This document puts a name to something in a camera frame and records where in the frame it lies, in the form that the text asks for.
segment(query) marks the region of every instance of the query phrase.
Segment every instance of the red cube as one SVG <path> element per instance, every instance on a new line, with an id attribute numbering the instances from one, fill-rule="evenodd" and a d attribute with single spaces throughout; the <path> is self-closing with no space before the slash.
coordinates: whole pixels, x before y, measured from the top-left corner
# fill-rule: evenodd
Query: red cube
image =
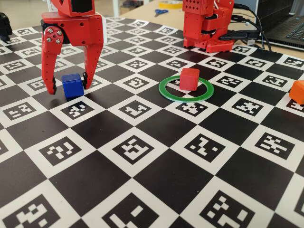
<path id="1" fill-rule="evenodd" d="M 180 74 L 180 89 L 196 91 L 198 89 L 200 70 L 184 68 Z"/>

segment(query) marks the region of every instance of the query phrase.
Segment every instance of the red robot arm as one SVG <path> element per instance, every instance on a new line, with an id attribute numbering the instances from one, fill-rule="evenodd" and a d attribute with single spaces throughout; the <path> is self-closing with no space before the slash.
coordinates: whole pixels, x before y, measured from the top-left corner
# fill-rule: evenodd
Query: red robot arm
<path id="1" fill-rule="evenodd" d="M 228 51 L 233 40 L 222 41 L 231 20 L 233 0 L 183 0 L 184 46 L 195 46 L 206 52 Z"/>
<path id="2" fill-rule="evenodd" d="M 83 84 L 87 89 L 92 83 L 104 44 L 102 18 L 99 14 L 95 14 L 94 0 L 52 0 L 52 2 L 58 7 L 58 12 L 42 14 L 42 78 L 48 92 L 55 94 L 54 69 L 62 44 L 84 46 L 86 68 Z"/>

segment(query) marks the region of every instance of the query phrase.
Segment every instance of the black object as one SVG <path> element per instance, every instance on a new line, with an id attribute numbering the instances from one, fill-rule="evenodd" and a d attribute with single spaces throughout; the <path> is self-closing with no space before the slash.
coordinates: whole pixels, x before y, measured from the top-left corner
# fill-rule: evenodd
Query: black object
<path id="1" fill-rule="evenodd" d="M 0 39 L 4 42 L 9 41 L 9 35 L 13 34 L 10 27 L 10 20 L 4 13 L 0 13 Z"/>

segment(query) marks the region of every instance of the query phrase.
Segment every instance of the scissors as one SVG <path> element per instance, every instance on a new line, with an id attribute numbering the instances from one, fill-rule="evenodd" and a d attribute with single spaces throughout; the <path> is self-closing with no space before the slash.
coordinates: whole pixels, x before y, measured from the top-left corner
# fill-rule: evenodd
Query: scissors
<path id="1" fill-rule="evenodd" d="M 169 11 L 164 9 L 164 10 L 161 10 L 161 9 L 156 9 L 155 10 L 155 17 L 158 17 L 159 15 L 163 14 L 163 13 L 168 13 Z"/>

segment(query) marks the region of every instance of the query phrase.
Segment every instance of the orange cube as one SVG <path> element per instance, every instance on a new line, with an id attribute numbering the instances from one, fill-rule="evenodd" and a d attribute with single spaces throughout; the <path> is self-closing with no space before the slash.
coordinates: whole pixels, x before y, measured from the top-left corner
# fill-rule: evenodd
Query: orange cube
<path id="1" fill-rule="evenodd" d="M 299 105 L 304 105 L 304 81 L 295 81 L 289 96 Z"/>

